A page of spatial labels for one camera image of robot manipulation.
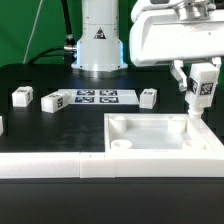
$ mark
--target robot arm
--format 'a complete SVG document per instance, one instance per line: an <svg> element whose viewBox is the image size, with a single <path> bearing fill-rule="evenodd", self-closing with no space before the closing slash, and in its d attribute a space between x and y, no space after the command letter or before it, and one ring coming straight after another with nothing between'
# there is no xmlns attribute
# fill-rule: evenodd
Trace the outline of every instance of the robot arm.
<svg viewBox="0 0 224 224"><path fill-rule="evenodd" d="M139 0L133 8L131 60L138 67L168 64L180 91L187 91L190 116L199 118L211 106L224 56L224 10L203 0L157 3ZM184 62L194 63L190 81Z"/></svg>
<svg viewBox="0 0 224 224"><path fill-rule="evenodd" d="M199 12L200 15L204 12L203 9L206 8L206 11L215 10L216 6L211 4L209 0L138 0L131 13L132 22L136 22L144 11L168 8L176 8L185 12Z"/></svg>

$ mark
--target white box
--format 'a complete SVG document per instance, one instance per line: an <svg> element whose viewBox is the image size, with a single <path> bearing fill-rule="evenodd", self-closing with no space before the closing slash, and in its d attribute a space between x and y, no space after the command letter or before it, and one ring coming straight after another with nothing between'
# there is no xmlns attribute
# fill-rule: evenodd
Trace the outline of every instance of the white box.
<svg viewBox="0 0 224 224"><path fill-rule="evenodd" d="M140 95L140 108L152 109L156 103L157 90L144 89Z"/></svg>
<svg viewBox="0 0 224 224"><path fill-rule="evenodd" d="M210 107L217 85L219 70L211 63L192 64L190 91L185 100L194 108Z"/></svg>
<svg viewBox="0 0 224 224"><path fill-rule="evenodd" d="M27 107L33 100L33 88L30 86L19 87L12 94L13 107Z"/></svg>
<svg viewBox="0 0 224 224"><path fill-rule="evenodd" d="M70 94L67 92L54 92L41 98L41 110L48 113L55 113L56 111L66 107L70 99Z"/></svg>

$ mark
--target small white block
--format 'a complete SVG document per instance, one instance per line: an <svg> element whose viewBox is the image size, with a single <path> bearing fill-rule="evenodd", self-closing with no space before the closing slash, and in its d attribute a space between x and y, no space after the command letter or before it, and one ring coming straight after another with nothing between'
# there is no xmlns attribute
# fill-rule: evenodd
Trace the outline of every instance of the small white block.
<svg viewBox="0 0 224 224"><path fill-rule="evenodd" d="M19 87L12 94L13 107L27 107L33 100L33 88L30 86Z"/></svg>
<svg viewBox="0 0 224 224"><path fill-rule="evenodd" d="M0 116L0 136L2 135L3 133L3 123L2 123L2 117Z"/></svg>
<svg viewBox="0 0 224 224"><path fill-rule="evenodd" d="M144 89L140 95L140 108L152 109L156 103L157 90Z"/></svg>
<svg viewBox="0 0 224 224"><path fill-rule="evenodd" d="M41 110L48 113L55 113L56 111L66 107L70 99L70 94L67 92L54 92L41 98Z"/></svg>

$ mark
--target warning label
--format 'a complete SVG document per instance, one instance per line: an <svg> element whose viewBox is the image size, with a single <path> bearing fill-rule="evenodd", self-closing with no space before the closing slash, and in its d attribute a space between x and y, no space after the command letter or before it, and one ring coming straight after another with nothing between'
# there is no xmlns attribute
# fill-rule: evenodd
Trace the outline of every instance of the warning label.
<svg viewBox="0 0 224 224"><path fill-rule="evenodd" d="M102 28L99 28L99 30L97 31L94 39L106 39Z"/></svg>

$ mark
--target white robot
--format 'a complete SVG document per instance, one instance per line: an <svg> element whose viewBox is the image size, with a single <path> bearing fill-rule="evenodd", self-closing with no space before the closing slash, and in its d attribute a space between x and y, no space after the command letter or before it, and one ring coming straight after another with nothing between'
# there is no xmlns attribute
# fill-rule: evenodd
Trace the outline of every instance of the white robot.
<svg viewBox="0 0 224 224"><path fill-rule="evenodd" d="M208 0L138 0L132 14L130 54L138 66L169 64L186 91L191 118L210 107L224 55L224 10ZM189 79L181 67L192 64Z"/></svg>
<svg viewBox="0 0 224 224"><path fill-rule="evenodd" d="M118 0L82 0L83 35L74 69L111 72L127 68L118 38Z"/></svg>

